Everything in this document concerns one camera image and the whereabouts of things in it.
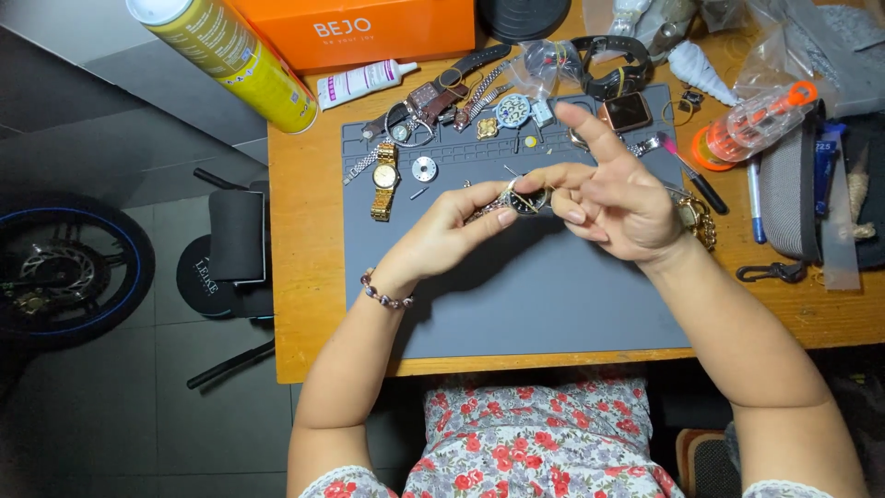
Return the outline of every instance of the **black watch dial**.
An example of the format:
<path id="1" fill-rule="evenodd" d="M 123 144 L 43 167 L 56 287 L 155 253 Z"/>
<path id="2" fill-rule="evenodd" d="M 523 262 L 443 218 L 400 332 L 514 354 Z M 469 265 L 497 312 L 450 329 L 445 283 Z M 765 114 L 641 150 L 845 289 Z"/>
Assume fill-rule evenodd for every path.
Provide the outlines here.
<path id="1" fill-rule="evenodd" d="M 537 214 L 541 208 L 547 206 L 549 193 L 546 189 L 540 189 L 528 194 L 517 194 L 511 191 L 508 196 L 508 204 L 519 214 Z"/>

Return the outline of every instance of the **hand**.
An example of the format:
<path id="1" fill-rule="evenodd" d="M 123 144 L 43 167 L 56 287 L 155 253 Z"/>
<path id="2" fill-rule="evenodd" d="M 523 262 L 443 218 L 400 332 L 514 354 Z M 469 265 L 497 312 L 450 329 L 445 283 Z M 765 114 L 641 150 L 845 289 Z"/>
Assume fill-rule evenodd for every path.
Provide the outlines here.
<path id="1" fill-rule="evenodd" d="M 560 103 L 555 113 L 587 141 L 598 167 L 560 163 L 536 169 L 517 192 L 556 189 L 553 212 L 578 237 L 626 261 L 652 262 L 671 253 L 685 233 L 664 186 L 593 114 Z"/>
<path id="2" fill-rule="evenodd" d="M 507 207 L 464 224 L 464 219 L 506 188 L 507 182 L 485 182 L 443 192 L 388 251 L 376 272 L 392 279 L 394 285 L 406 285 L 453 268 L 477 245 L 516 221 L 516 211 Z"/>

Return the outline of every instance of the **gold watch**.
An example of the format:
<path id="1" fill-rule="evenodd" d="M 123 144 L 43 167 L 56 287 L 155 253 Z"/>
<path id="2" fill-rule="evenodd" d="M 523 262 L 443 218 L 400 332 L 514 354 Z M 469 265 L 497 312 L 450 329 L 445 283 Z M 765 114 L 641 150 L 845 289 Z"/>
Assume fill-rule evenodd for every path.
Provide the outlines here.
<path id="1" fill-rule="evenodd" d="M 396 147 L 393 144 L 378 144 L 378 166 L 372 172 L 372 181 L 375 182 L 372 219 L 386 222 L 390 220 L 393 191 L 399 183 L 399 172 L 396 171 Z"/>

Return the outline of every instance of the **brush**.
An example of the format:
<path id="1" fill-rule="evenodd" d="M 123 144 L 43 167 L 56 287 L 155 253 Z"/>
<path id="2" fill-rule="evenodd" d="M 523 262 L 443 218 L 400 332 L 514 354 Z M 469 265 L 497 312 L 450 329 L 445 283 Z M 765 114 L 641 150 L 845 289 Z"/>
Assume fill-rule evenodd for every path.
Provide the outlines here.
<path id="1" fill-rule="evenodd" d="M 697 187 L 697 189 L 701 192 L 701 195 L 704 196 L 706 201 L 710 204 L 710 207 L 713 211 L 718 214 L 725 214 L 728 212 L 728 206 L 726 206 L 725 202 L 719 196 L 718 193 L 713 189 L 712 185 L 707 182 L 707 179 L 704 178 L 703 175 L 698 173 L 691 165 L 686 162 L 679 155 L 679 152 L 676 150 L 676 142 L 673 141 L 672 138 L 663 131 L 659 131 L 655 134 L 655 136 L 660 140 L 661 146 L 667 149 L 673 157 L 679 160 L 680 166 L 682 167 L 682 171 L 685 172 L 685 175 L 691 180 L 691 182 Z"/>

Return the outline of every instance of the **gray silicone mat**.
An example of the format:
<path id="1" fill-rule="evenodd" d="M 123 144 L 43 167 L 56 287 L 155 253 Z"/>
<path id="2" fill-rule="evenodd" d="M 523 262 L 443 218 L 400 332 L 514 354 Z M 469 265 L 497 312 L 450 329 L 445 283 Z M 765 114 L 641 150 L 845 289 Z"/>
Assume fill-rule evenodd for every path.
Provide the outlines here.
<path id="1" fill-rule="evenodd" d="M 667 86 L 651 85 L 643 93 L 656 120 L 649 127 L 627 132 L 627 143 L 659 130 L 675 139 L 673 128 L 657 121 L 661 107 L 670 99 Z M 559 100 L 583 103 L 596 114 L 591 97 L 555 97 L 551 107 Z M 482 113 L 480 118 L 491 115 Z M 669 107 L 667 119 L 673 119 Z M 364 124 L 342 125 L 344 173 L 377 143 L 360 142 Z M 504 164 L 519 173 L 562 161 L 596 164 L 589 153 L 569 142 L 558 121 L 542 133 L 543 143 L 528 148 L 522 140 L 537 133 L 534 123 L 523 126 L 517 154 L 512 153 L 515 130 L 503 128 L 496 138 L 478 142 L 473 124 L 463 134 L 442 127 L 427 145 L 399 148 L 397 167 L 403 179 L 396 188 L 389 222 L 376 222 L 369 216 L 375 193 L 374 165 L 343 187 L 348 303 L 363 291 L 359 278 L 366 268 L 375 266 L 443 191 L 462 188 L 464 180 L 509 180 L 512 176 Z M 412 162 L 420 156 L 433 158 L 439 168 L 431 183 L 420 183 L 412 176 Z M 658 178 L 682 185 L 679 164 L 664 149 L 649 152 L 643 163 Z M 424 186 L 430 189 L 409 200 Z M 453 270 L 422 282 L 415 290 L 415 301 L 397 335 L 395 354 L 404 358 L 689 345 L 658 293 L 633 263 L 617 260 L 577 238 L 549 210 L 546 215 L 519 220 Z"/>

